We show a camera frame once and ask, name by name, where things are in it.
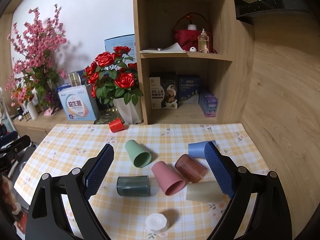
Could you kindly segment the red plastic cup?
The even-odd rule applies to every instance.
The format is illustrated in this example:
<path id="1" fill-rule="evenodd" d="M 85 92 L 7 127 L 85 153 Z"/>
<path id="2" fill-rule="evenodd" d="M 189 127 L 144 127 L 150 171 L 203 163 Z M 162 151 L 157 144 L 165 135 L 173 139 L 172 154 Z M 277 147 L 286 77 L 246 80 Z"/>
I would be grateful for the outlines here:
<path id="1" fill-rule="evenodd" d="M 125 126 L 124 126 L 121 118 L 117 118 L 117 119 L 113 120 L 108 125 L 109 125 L 111 132 L 113 132 L 113 133 L 123 131 L 125 129 Z"/>

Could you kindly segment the small white round object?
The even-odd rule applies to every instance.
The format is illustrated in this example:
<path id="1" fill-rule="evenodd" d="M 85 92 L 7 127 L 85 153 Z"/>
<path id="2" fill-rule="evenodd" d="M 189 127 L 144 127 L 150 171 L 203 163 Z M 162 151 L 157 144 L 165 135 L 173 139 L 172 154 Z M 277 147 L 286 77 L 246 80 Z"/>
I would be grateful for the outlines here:
<path id="1" fill-rule="evenodd" d="M 195 47 L 191 47 L 191 48 L 189 49 L 189 51 L 191 51 L 191 52 L 196 52 L 197 50 L 196 50 Z"/>

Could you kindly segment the white faceted vase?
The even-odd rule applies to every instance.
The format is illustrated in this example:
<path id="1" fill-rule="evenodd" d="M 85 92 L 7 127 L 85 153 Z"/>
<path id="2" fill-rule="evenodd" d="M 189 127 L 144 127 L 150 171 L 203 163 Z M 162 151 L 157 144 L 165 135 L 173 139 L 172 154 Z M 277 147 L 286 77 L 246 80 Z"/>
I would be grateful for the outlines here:
<path id="1" fill-rule="evenodd" d="M 138 98 L 136 105 L 132 101 L 126 105 L 123 98 L 114 99 L 113 103 L 126 124 L 135 125 L 143 121 L 140 98 Z"/>

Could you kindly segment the wooden shelf cabinet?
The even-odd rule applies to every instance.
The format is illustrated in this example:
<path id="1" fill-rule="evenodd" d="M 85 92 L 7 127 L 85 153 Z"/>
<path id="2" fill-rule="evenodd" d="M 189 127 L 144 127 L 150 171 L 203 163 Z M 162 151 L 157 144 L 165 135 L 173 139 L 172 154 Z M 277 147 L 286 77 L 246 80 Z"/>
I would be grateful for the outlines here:
<path id="1" fill-rule="evenodd" d="M 189 12 L 206 22 L 199 28 L 212 34 L 215 53 L 152 53 L 144 49 L 173 44 L 177 21 Z M 253 69 L 254 29 L 236 19 L 234 0 L 133 0 L 138 76 L 143 92 L 142 111 L 146 124 L 227 124 L 242 119 Z M 218 98 L 217 114 L 207 118 L 197 104 L 177 109 L 153 109 L 149 77 L 153 72 L 196 74 L 205 89 Z"/>

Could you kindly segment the gold metallic can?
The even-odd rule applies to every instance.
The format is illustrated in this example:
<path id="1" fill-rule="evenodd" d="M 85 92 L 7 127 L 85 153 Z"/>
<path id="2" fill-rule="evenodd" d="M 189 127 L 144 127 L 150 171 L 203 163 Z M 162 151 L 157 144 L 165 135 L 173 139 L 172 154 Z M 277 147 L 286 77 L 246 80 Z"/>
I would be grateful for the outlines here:
<path id="1" fill-rule="evenodd" d="M 71 72 L 68 74 L 68 77 L 72 87 L 81 85 L 81 78 L 78 72 Z"/>

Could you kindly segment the papers on shelf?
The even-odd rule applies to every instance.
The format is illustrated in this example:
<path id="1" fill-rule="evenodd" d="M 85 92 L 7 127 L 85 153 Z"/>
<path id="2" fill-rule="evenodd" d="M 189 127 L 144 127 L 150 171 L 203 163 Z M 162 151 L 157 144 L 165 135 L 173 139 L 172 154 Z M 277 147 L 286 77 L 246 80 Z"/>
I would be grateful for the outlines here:
<path id="1" fill-rule="evenodd" d="M 145 49 L 140 51 L 141 54 L 184 54 L 186 53 L 178 43 L 173 44 L 167 48 L 157 48 L 157 49 Z"/>

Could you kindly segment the white bottle on cabinet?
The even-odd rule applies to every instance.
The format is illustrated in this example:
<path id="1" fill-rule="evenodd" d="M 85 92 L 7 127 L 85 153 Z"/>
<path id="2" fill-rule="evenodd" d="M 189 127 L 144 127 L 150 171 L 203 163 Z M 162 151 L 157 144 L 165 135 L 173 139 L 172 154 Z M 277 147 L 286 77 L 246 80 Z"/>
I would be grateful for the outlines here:
<path id="1" fill-rule="evenodd" d="M 27 103 L 27 110 L 33 120 L 35 120 L 39 116 L 37 109 L 32 101 L 29 101 Z"/>

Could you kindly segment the light blue box behind roses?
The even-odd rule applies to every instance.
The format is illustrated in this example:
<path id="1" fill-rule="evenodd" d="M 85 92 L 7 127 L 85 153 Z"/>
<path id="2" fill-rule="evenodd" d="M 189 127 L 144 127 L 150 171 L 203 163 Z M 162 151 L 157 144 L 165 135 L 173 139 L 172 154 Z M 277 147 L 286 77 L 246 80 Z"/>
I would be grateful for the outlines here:
<path id="1" fill-rule="evenodd" d="M 105 51 L 114 52 L 114 47 L 116 46 L 125 46 L 129 47 L 131 51 L 129 52 L 129 56 L 136 58 L 136 44 L 135 44 L 135 35 L 123 35 L 117 36 L 114 38 L 108 38 L 104 41 Z"/>

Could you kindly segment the pink plastic cup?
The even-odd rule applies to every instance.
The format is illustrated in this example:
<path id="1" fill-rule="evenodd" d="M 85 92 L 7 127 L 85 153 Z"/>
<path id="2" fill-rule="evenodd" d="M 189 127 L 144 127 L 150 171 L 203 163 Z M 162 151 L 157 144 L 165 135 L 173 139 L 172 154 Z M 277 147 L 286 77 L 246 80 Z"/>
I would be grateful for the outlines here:
<path id="1" fill-rule="evenodd" d="M 185 187 L 185 180 L 164 161 L 156 162 L 151 170 L 166 196 L 172 196 Z"/>

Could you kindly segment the black snack box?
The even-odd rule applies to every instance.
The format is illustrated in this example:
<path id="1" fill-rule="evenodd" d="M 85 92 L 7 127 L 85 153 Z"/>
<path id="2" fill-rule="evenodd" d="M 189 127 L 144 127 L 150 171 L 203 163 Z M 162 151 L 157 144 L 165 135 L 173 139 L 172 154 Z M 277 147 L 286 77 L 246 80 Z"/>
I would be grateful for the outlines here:
<path id="1" fill-rule="evenodd" d="M 176 72 L 154 72 L 150 74 L 152 109 L 178 108 L 178 77 Z"/>

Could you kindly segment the blue plastic cup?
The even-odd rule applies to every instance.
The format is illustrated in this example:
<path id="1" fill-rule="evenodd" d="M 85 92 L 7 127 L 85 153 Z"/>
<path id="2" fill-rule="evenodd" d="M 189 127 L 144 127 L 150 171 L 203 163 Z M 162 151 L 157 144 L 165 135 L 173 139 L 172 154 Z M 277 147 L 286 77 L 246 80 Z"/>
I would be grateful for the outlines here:
<path id="1" fill-rule="evenodd" d="M 188 155 L 194 159 L 205 159 L 204 148 L 209 141 L 188 144 Z"/>

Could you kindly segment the yellow plaid tablecloth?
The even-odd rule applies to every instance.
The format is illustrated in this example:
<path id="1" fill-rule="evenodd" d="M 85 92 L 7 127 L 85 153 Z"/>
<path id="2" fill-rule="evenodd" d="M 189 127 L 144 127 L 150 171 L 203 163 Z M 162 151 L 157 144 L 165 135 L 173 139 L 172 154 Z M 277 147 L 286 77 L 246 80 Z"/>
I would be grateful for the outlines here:
<path id="1" fill-rule="evenodd" d="M 186 200 L 186 191 L 166 196 L 158 187 L 151 166 L 136 168 L 125 149 L 135 140 L 152 154 L 152 163 L 164 161 L 174 166 L 188 152 L 188 144 L 213 140 L 219 151 L 236 165 L 251 172 L 267 174 L 268 166 L 241 124 L 227 125 L 131 125 L 111 132 L 107 125 L 56 125 L 43 139 L 17 178 L 14 188 L 31 202 L 41 176 L 61 176 L 82 167 L 106 144 L 114 148 L 114 161 L 97 194 L 89 202 L 112 239 L 206 239 L 223 215 L 229 199 L 202 203 Z M 151 196 L 122 197 L 117 193 L 119 176 L 148 176 Z M 152 213 L 162 213 L 169 228 L 163 233 L 147 230 L 145 222 Z"/>

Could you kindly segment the white plastic cup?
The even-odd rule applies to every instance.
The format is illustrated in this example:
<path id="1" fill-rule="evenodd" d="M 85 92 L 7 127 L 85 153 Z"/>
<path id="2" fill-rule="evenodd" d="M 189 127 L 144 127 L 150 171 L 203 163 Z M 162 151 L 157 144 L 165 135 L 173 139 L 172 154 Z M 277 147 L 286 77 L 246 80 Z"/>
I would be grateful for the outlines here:
<path id="1" fill-rule="evenodd" d="M 169 222 L 162 213 L 152 213 L 147 217 L 145 226 L 148 231 L 158 234 L 168 230 Z"/>

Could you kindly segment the dark blue box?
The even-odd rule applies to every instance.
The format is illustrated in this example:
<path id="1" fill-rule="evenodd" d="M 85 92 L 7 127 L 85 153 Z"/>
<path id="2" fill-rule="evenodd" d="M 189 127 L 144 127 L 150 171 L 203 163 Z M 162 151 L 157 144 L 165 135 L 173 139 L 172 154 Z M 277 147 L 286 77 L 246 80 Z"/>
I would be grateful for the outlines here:
<path id="1" fill-rule="evenodd" d="M 178 76 L 178 103 L 198 104 L 201 78 L 198 75 Z"/>

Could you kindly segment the cream plastic cup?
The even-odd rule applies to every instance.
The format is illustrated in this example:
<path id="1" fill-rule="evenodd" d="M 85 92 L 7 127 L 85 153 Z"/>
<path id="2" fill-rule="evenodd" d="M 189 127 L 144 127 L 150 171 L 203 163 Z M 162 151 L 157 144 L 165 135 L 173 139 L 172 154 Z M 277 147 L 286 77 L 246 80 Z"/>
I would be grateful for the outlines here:
<path id="1" fill-rule="evenodd" d="M 215 203 L 224 199 L 225 194 L 221 191 L 217 181 L 191 183 L 187 185 L 186 200 Z"/>

